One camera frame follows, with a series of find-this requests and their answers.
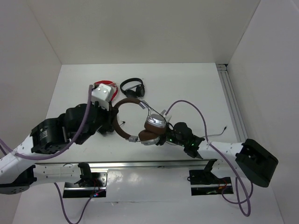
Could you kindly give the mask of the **brown silver headphones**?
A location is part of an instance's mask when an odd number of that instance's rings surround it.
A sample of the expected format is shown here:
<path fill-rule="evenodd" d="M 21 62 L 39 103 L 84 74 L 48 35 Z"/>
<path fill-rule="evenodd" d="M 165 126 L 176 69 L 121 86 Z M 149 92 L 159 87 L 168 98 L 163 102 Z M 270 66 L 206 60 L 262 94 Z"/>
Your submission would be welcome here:
<path fill-rule="evenodd" d="M 160 141 L 160 137 L 166 133 L 167 124 L 168 122 L 163 115 L 159 113 L 149 114 L 144 123 L 144 130 L 140 131 L 138 136 L 133 136 L 123 131 L 117 117 L 112 122 L 114 130 L 119 136 L 129 142 L 141 142 L 145 146 L 156 145 Z"/>

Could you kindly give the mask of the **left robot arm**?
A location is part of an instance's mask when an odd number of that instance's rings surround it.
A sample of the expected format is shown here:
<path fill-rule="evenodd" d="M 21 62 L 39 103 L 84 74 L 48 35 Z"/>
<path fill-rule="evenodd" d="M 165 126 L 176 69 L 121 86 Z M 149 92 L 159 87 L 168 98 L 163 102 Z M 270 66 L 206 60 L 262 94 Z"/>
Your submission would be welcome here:
<path fill-rule="evenodd" d="M 69 108 L 57 118 L 46 119 L 32 129 L 30 135 L 12 152 L 0 160 L 0 192 L 19 194 L 35 185 L 51 182 L 72 182 L 86 187 L 95 182 L 86 162 L 65 166 L 42 166 L 34 160 L 46 160 L 67 147 L 69 143 L 82 145 L 100 128 L 112 125 L 118 109 L 102 109 L 98 104 Z"/>

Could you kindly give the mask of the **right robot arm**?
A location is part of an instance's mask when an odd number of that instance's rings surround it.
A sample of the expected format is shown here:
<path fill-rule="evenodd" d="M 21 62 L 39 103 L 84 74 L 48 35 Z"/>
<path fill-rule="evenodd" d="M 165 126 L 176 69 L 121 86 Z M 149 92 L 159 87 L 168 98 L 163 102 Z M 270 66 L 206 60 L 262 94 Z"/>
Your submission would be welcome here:
<path fill-rule="evenodd" d="M 166 129 L 157 145 L 165 143 L 183 147 L 184 152 L 192 158 L 209 160 L 204 171 L 204 178 L 209 183 L 219 178 L 236 177 L 237 173 L 241 178 L 266 188 L 278 165 L 278 159 L 255 140 L 209 143 L 205 138 L 194 135 L 184 122 L 176 123 L 173 129 Z"/>

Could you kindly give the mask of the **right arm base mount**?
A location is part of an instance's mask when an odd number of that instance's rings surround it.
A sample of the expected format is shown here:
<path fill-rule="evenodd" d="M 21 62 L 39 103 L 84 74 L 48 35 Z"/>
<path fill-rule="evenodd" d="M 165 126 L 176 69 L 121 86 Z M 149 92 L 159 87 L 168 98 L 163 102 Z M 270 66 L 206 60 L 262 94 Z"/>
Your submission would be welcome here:
<path fill-rule="evenodd" d="M 204 170 L 189 170 L 187 181 L 191 185 L 192 196 L 233 194 L 231 178 L 218 178 Z"/>

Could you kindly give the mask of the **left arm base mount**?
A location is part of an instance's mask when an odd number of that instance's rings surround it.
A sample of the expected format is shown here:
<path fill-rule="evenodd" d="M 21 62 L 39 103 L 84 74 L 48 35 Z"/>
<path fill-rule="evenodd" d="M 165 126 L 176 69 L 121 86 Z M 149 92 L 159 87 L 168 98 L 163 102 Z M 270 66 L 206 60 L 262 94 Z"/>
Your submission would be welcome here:
<path fill-rule="evenodd" d="M 76 183 L 66 182 L 63 198 L 104 198 L 107 194 L 107 169 L 92 170 L 92 178 Z"/>

